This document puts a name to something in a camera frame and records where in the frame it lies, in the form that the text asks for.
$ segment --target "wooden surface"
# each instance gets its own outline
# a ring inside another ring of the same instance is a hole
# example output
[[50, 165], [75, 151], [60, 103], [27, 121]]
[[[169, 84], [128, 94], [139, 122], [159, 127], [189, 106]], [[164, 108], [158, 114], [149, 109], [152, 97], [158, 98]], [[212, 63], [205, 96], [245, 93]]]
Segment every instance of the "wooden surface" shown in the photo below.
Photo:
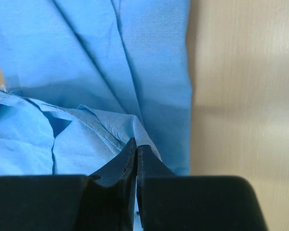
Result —
[[289, 0], [191, 0], [187, 47], [191, 173], [247, 178], [289, 231]]

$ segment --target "blue cloth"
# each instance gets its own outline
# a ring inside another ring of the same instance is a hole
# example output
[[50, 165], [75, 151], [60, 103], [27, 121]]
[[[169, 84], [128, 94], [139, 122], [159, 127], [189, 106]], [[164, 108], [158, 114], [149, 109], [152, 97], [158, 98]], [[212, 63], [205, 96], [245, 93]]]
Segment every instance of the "blue cloth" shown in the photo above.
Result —
[[90, 174], [130, 137], [189, 173], [189, 0], [0, 0], [0, 175]]

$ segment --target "blue paper towel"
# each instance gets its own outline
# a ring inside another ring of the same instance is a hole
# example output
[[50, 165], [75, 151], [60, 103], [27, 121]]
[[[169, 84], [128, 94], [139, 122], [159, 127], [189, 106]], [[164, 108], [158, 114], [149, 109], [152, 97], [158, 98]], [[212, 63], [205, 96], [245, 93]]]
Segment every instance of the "blue paper towel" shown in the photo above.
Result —
[[189, 173], [189, 0], [0, 0], [0, 175], [90, 174], [130, 137]]

